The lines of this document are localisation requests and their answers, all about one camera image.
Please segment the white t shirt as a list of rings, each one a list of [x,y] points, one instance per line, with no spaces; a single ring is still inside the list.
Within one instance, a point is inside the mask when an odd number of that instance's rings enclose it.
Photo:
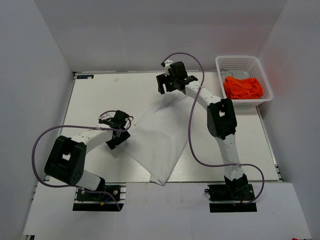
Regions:
[[[188,141],[193,99],[169,94],[142,115],[122,148],[150,173],[149,181],[165,185]]]

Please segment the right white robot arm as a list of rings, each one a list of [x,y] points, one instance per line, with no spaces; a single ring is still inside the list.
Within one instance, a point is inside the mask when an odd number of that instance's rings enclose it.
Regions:
[[[238,199],[243,195],[248,179],[240,166],[236,147],[237,120],[232,100],[216,96],[202,87],[195,76],[187,74],[181,61],[165,60],[161,66],[165,72],[156,77],[160,94],[180,91],[206,110],[207,129],[217,141],[223,161],[226,195]]]

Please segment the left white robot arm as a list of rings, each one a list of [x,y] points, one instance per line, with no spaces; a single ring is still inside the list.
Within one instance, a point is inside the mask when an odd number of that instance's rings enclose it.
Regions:
[[[131,135],[128,128],[133,118],[114,110],[113,116],[103,113],[98,126],[73,137],[59,136],[51,149],[44,167],[46,175],[69,186],[88,190],[90,196],[99,200],[105,196],[105,180],[85,170],[86,155],[96,147],[106,144],[110,150],[125,142]]]

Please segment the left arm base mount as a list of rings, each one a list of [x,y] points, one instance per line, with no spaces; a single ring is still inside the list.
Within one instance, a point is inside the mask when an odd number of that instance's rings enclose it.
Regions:
[[[125,198],[125,183],[106,183],[104,193],[89,193],[84,188],[77,188],[72,210],[74,212],[120,212]]]

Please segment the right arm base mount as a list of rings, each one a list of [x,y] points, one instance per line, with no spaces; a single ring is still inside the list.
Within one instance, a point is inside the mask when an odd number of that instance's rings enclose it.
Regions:
[[[209,197],[211,213],[253,213],[257,211],[254,189],[247,176],[229,180],[224,184],[210,184],[204,190]]]

